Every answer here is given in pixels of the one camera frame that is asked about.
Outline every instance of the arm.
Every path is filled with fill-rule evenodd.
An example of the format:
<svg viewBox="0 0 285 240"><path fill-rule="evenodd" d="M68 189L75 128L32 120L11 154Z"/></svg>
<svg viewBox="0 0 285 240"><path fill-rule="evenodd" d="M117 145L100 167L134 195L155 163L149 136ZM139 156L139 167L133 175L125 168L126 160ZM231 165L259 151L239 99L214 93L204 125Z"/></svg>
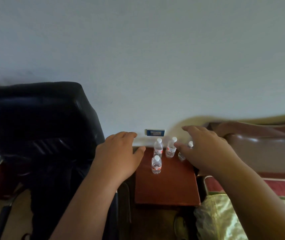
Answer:
<svg viewBox="0 0 285 240"><path fill-rule="evenodd" d="M184 126L194 148L175 146L197 168L214 176L229 196L249 239L285 239L285 204L213 131Z"/></svg>
<svg viewBox="0 0 285 240"><path fill-rule="evenodd" d="M79 186L51 240L101 240L109 206L120 184L137 169L145 147L132 154L136 133L120 132L97 146L88 175Z"/></svg>

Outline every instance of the forearm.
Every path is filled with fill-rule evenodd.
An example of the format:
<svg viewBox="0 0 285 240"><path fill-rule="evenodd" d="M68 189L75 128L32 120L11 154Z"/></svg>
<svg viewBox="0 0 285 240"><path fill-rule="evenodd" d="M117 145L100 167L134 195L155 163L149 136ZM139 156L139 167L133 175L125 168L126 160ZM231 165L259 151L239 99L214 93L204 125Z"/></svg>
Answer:
<svg viewBox="0 0 285 240"><path fill-rule="evenodd" d="M51 240L101 240L117 185L90 170L54 230Z"/></svg>
<svg viewBox="0 0 285 240"><path fill-rule="evenodd" d="M249 239L285 239L285 204L240 160L216 176Z"/></svg>

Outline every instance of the left hand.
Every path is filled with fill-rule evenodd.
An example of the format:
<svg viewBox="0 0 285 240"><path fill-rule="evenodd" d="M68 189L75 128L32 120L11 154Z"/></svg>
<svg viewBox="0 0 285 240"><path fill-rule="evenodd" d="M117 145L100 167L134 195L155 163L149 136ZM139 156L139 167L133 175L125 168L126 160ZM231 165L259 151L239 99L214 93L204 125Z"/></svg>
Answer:
<svg viewBox="0 0 285 240"><path fill-rule="evenodd" d="M146 148L140 147L133 154L132 143L137 136L134 132L119 132L107 137L96 148L96 156L90 171L108 177L117 185L129 178L138 168Z"/></svg>

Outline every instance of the white wall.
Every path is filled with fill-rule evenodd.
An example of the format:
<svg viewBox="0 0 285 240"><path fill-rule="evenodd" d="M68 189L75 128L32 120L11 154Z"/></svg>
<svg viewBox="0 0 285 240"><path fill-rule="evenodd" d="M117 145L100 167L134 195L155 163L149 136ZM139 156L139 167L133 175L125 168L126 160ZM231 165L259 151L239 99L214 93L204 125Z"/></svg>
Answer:
<svg viewBox="0 0 285 240"><path fill-rule="evenodd" d="M135 145L285 114L285 0L0 0L0 85L65 80Z"/></svg>

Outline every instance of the right hand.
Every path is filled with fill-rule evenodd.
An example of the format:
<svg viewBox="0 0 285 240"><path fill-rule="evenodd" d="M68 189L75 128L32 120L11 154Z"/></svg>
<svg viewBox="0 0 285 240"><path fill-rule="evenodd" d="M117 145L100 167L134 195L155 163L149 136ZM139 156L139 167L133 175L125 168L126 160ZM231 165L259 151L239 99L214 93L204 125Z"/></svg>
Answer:
<svg viewBox="0 0 285 240"><path fill-rule="evenodd" d="M227 141L218 137L215 132L195 125L183 126L182 129L192 137L194 146L190 149L187 145L176 142L175 147L192 165L205 174L215 177L225 169L242 163Z"/></svg>

